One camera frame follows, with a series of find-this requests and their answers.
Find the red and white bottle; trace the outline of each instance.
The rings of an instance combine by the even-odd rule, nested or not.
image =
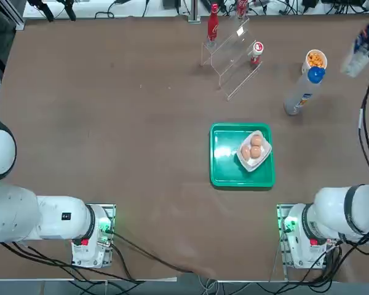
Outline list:
[[[250,52],[250,64],[257,66],[260,63],[261,54],[264,51],[264,45],[261,42],[255,42],[253,50]]]
[[[217,29],[219,27],[219,19],[217,17],[218,5],[213,3],[211,6],[210,16],[208,19],[208,46],[216,45]]]
[[[247,13],[247,0],[238,0],[236,7],[236,14],[240,20],[242,20]]]

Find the white plate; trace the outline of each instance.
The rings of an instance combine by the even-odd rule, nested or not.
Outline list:
[[[242,146],[244,145],[247,145],[249,148],[252,147],[250,142],[252,141],[252,138],[255,135],[260,135],[260,137],[262,137],[263,139],[261,143],[261,155],[257,159],[250,158],[248,161],[246,161],[240,151],[242,150]],[[244,142],[239,146],[236,154],[242,166],[245,167],[247,171],[252,172],[256,170],[265,161],[265,159],[271,153],[271,150],[272,150],[271,144],[269,144],[268,141],[264,138],[261,131],[257,130],[257,131],[251,132],[251,134],[248,137],[246,137]]]

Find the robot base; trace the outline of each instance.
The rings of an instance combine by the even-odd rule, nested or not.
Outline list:
[[[89,204],[95,213],[93,234],[80,245],[71,243],[73,251],[72,264],[83,267],[107,267],[112,264],[112,234],[105,230],[114,231],[116,205],[115,204]]]
[[[277,206],[278,218],[281,221],[279,224],[280,245],[285,256],[283,261],[286,266],[293,266],[297,269],[309,269],[327,249],[327,243],[311,245],[310,239],[304,233],[301,222],[304,207],[305,204]],[[322,269],[324,266],[324,258],[321,258],[313,269]]]

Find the white cup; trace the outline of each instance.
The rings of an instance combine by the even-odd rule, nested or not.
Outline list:
[[[322,51],[319,51],[317,49],[312,49],[305,56],[305,61],[302,65],[302,74],[307,72],[310,69],[310,65],[308,63],[308,56],[310,53],[317,53],[322,58],[323,68],[324,69],[327,68],[327,57],[325,56],[325,54]]]

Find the cup of snacks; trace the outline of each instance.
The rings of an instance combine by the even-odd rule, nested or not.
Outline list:
[[[302,65],[302,74],[307,72],[312,66],[318,66],[319,68],[327,68],[327,58],[322,51],[317,49],[310,50]]]

